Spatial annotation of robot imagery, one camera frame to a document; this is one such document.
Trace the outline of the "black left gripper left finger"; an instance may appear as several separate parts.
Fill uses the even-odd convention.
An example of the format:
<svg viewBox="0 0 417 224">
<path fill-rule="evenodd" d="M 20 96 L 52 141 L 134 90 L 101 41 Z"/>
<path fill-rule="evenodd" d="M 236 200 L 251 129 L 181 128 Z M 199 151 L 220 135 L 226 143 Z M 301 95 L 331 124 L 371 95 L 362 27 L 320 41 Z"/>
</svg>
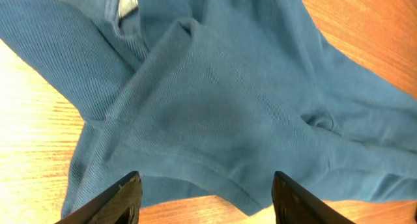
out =
<svg viewBox="0 0 417 224">
<path fill-rule="evenodd" d="M 138 224 L 141 178 L 132 171 L 57 224 Z"/>
</svg>

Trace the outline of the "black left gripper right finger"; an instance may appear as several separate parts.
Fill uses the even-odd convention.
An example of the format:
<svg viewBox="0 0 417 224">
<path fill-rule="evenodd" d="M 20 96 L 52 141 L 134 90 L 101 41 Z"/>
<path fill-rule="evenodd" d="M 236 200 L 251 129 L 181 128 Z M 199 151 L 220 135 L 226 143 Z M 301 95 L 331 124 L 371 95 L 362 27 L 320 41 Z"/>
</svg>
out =
<svg viewBox="0 0 417 224">
<path fill-rule="evenodd" d="M 281 171 L 274 173 L 272 201 L 277 224 L 354 224 Z"/>
</svg>

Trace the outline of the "blue polo shirt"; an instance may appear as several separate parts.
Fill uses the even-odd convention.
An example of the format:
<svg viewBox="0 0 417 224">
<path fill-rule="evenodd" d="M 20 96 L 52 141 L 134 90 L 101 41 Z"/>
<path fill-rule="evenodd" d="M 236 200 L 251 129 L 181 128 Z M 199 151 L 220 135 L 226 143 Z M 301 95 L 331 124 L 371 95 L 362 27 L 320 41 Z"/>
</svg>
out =
<svg viewBox="0 0 417 224">
<path fill-rule="evenodd" d="M 302 0 L 1 0 L 1 39 L 85 125 L 69 215 L 130 171 L 143 205 L 252 215 L 276 171 L 320 199 L 416 198 L 416 100 L 330 45 Z"/>
</svg>

